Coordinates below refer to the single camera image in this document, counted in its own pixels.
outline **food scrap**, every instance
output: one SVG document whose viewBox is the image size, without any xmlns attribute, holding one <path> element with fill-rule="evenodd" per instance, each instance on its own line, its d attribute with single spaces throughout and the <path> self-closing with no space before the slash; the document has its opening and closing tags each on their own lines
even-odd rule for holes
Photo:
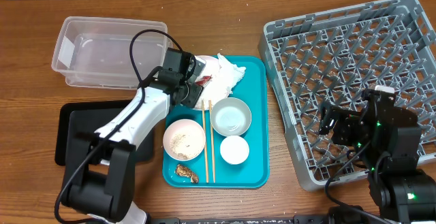
<svg viewBox="0 0 436 224">
<path fill-rule="evenodd" d="M 191 182 L 197 184 L 199 181 L 199 178 L 196 173 L 192 172 L 188 167 L 183 166 L 181 164 L 177 165 L 176 168 L 176 175 L 178 176 L 184 176 L 191 178 Z"/>
</svg>

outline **metal grid basket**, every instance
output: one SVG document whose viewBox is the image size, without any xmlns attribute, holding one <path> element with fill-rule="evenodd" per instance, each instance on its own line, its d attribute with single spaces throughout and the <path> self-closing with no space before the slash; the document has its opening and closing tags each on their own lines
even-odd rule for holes
<svg viewBox="0 0 436 224">
<path fill-rule="evenodd" d="M 323 101 L 360 110 L 363 89 L 395 88 L 396 106 L 414 111 L 422 128 L 418 163 L 436 159 L 436 40 L 418 0 L 381 0 L 269 22 L 259 43 L 285 124 L 300 185 L 323 187 L 346 161 L 346 146 L 320 136 Z M 366 177 L 350 165 L 333 184 Z"/>
</svg>

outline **bowl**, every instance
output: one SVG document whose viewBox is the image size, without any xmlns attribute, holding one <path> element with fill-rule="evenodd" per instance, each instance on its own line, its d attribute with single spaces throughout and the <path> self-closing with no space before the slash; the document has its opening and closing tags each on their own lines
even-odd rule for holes
<svg viewBox="0 0 436 224">
<path fill-rule="evenodd" d="M 242 135 L 251 124 L 250 108 L 237 98 L 222 99 L 212 107 L 211 123 L 220 135 Z"/>
<path fill-rule="evenodd" d="M 231 165 L 238 165 L 247 160 L 250 148 L 244 138 L 231 135 L 223 140 L 219 152 L 224 161 Z"/>
<path fill-rule="evenodd" d="M 195 121 L 181 119 L 173 122 L 163 134 L 166 153 L 177 161 L 195 159 L 204 149 L 206 134 Z"/>
</svg>

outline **wooden stick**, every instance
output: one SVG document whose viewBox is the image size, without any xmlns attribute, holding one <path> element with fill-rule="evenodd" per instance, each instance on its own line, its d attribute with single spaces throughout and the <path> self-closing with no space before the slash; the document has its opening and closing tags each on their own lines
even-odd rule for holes
<svg viewBox="0 0 436 224">
<path fill-rule="evenodd" d="M 206 133 L 206 119 L 204 119 L 204 100 L 202 100 L 203 130 Z M 206 166 L 206 183 L 209 183 L 209 164 L 207 161 L 207 139 L 204 144 L 204 163 Z"/>
<path fill-rule="evenodd" d="M 215 145 L 213 144 L 213 127 L 211 122 L 212 114 L 212 101 L 209 100 L 209 123 L 211 124 L 211 143 L 212 143 L 212 173 L 213 173 L 213 183 L 215 183 Z"/>
</svg>

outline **wooden table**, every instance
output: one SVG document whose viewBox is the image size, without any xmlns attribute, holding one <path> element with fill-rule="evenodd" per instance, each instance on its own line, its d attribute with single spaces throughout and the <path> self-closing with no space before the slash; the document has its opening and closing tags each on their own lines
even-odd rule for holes
<svg viewBox="0 0 436 224">
<path fill-rule="evenodd" d="M 190 52 L 259 56 L 257 44 L 266 22 L 367 1 L 374 0 L 0 1 L 0 223 L 56 223 L 53 204 L 64 168 L 55 164 L 54 151 L 63 104 L 134 95 L 133 91 L 69 87 L 61 74 L 51 70 L 53 50 L 66 17 L 163 21 L 171 35 Z M 420 2 L 436 26 L 435 0 Z M 136 167 L 137 205 L 154 217 L 182 219 L 326 213 L 333 204 L 324 192 L 310 193 L 298 184 L 271 89 L 268 113 L 270 178 L 263 187 L 170 187 L 161 174 L 163 148 L 157 136 L 155 158 Z M 436 178 L 434 164 L 422 168 Z M 336 187 L 332 194 L 378 214 L 365 180 Z M 66 219 L 81 217 L 67 208 L 61 213 Z"/>
</svg>

